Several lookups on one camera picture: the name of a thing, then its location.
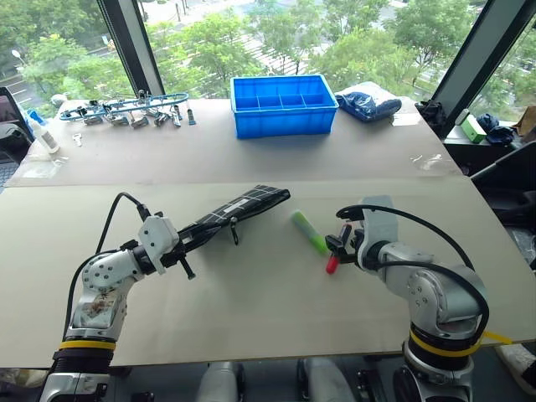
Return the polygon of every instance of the window frame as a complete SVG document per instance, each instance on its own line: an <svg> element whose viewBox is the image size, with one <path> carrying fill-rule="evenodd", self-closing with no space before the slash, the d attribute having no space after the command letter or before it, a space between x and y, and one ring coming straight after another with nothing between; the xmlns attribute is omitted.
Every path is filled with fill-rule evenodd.
<svg viewBox="0 0 536 402"><path fill-rule="evenodd" d="M536 13L536 0L488 0L432 100L443 105L446 137Z"/></svg>
<svg viewBox="0 0 536 402"><path fill-rule="evenodd" d="M137 0L97 0L132 89L165 94ZM446 112L443 134L492 77L536 13L536 0L488 0L432 100Z"/></svg>
<svg viewBox="0 0 536 402"><path fill-rule="evenodd" d="M137 0L97 0L134 93L164 95Z"/></svg>

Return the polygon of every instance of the window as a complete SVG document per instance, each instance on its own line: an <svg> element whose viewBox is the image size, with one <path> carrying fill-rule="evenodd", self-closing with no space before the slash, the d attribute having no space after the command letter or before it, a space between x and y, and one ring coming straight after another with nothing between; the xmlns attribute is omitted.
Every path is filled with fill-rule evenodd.
<svg viewBox="0 0 536 402"><path fill-rule="evenodd" d="M490 113L502 121L518 121L536 104L536 17L519 36L469 110Z"/></svg>
<svg viewBox="0 0 536 402"><path fill-rule="evenodd" d="M0 2L0 86L24 108L56 113L53 95L132 95L95 0Z"/></svg>
<svg viewBox="0 0 536 402"><path fill-rule="evenodd" d="M229 79L322 73L429 98L485 0L140 1L166 92L228 97Z"/></svg>

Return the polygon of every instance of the yellow tape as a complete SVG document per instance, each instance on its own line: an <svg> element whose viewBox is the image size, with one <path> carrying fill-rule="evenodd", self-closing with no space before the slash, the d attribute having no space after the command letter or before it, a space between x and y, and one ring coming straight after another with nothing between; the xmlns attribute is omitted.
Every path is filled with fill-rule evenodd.
<svg viewBox="0 0 536 402"><path fill-rule="evenodd" d="M512 339L506 338L503 335L499 335L498 333L494 333L490 331L484 331L483 336L486 338L493 339L494 341L504 343L505 345L511 345L513 343Z"/></svg>
<svg viewBox="0 0 536 402"><path fill-rule="evenodd" d="M64 341L59 344L59 349L67 348L98 348L115 350L116 344L113 342L101 342L101 341Z"/></svg>
<svg viewBox="0 0 536 402"><path fill-rule="evenodd" d="M421 348L423 348L425 351L436 354L438 356L442 356L444 358L464 358L466 356L469 356L470 354L473 354L478 350L478 348L480 347L480 342L482 340L482 339L479 339L476 344L472 345L468 349L444 350L444 349L439 349L434 346L431 346L428 343L424 343L423 341L418 339L417 336L411 330L410 330L410 336L411 336L411 339L413 339L413 341L417 345L419 345Z"/></svg>
<svg viewBox="0 0 536 402"><path fill-rule="evenodd" d="M490 339L493 339L495 341L499 341L500 343L505 343L507 345L511 345L513 343L512 339L506 338L503 335L499 335L497 333L490 332L490 331L484 331L484 333L482 334L482 338L480 338L477 343L475 343L474 345L472 345L468 349L464 349L464 350L444 350L444 349L435 348L435 347L429 345L428 343L423 342L411 330L410 330L410 336L411 336L411 339L413 339L413 341L417 345L419 345L421 348L423 348L425 351L433 353L433 354L437 354L438 356L442 356L444 358L464 358L466 356L469 356L470 354L475 353L478 350L478 348L480 347L480 344L482 342L482 338L490 338Z"/></svg>

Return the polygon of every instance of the tabletop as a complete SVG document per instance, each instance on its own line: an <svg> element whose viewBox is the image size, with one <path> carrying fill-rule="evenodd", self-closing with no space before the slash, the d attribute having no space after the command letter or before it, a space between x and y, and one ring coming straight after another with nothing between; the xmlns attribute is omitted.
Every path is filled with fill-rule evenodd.
<svg viewBox="0 0 536 402"><path fill-rule="evenodd" d="M288 188L291 198L240 223L238 247L222 230L189 253L193 281L174 266L134 285L113 364L399 352L410 325L406 301L353 265L328 276L327 259L290 221L301 209L323 235L337 234L337 210L378 194L459 242L487 288L489 331L515 341L536 335L534 275L463 176L7 188L0 196L0 367L50 365L70 278L94 252L118 192L162 210L181 229L258 183ZM105 248L134 238L140 225L121 202ZM441 239L404 219L399 238L445 265L459 263Z"/></svg>
<svg viewBox="0 0 536 402"><path fill-rule="evenodd" d="M229 100L191 100L197 125L152 123L140 129L108 123L53 121L61 146L48 161L35 142L8 187L240 183L253 181L412 178L460 174L441 141L404 98L399 114L418 123L393 126L389 119L362 123L339 110L329 135L239 140ZM73 134L81 133L82 147Z"/></svg>

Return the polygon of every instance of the green box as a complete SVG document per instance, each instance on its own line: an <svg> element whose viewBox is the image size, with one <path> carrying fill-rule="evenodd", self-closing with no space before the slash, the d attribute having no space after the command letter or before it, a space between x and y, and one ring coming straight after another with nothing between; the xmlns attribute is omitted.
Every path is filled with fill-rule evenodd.
<svg viewBox="0 0 536 402"><path fill-rule="evenodd" d="M471 140L473 144L479 144L484 138L486 138L486 132L480 124L478 124L475 116L469 115L462 122L461 129L466 133L467 138Z"/></svg>

